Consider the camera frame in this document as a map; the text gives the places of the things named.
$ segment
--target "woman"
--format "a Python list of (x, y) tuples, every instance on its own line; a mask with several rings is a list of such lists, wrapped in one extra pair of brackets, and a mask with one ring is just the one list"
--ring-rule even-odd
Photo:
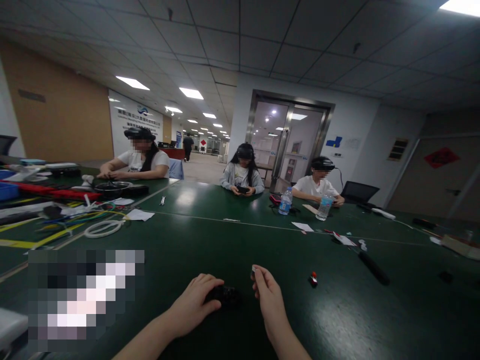
[[(162, 179), (169, 178), (170, 158), (155, 145), (150, 130), (131, 127), (124, 131), (134, 150), (129, 150), (100, 167), (100, 179)], [(117, 171), (128, 166), (128, 172)]]
[[(249, 197), (253, 194), (261, 194), (265, 190), (257, 165), (255, 165), (252, 145), (243, 143), (238, 147), (235, 155), (223, 171), (220, 185), (237, 196)], [(248, 192), (241, 194), (238, 187), (248, 188)]]

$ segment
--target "wooden wall panel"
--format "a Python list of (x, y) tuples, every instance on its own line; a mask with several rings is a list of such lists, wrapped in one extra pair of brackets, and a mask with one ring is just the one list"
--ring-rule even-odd
[[(1, 39), (0, 56), (27, 157), (54, 162), (113, 158), (105, 86)], [(21, 97), (19, 90), (42, 95), (45, 102)]]

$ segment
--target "red paper cutting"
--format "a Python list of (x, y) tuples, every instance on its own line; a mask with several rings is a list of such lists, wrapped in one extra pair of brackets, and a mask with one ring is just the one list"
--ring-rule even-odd
[(460, 160), (460, 157), (448, 147), (441, 148), (430, 155), (424, 157), (425, 161), (434, 169), (438, 169), (444, 165)]

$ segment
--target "blue chair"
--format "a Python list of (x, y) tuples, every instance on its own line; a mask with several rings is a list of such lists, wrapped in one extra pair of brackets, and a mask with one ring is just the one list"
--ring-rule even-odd
[(170, 159), (170, 179), (183, 180), (184, 177), (184, 165), (182, 160)]

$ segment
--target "blue plastic bin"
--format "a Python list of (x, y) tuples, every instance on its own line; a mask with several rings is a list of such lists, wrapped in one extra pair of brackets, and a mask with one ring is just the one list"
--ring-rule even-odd
[(0, 182), (0, 201), (10, 200), (18, 198), (19, 195), (19, 186)]

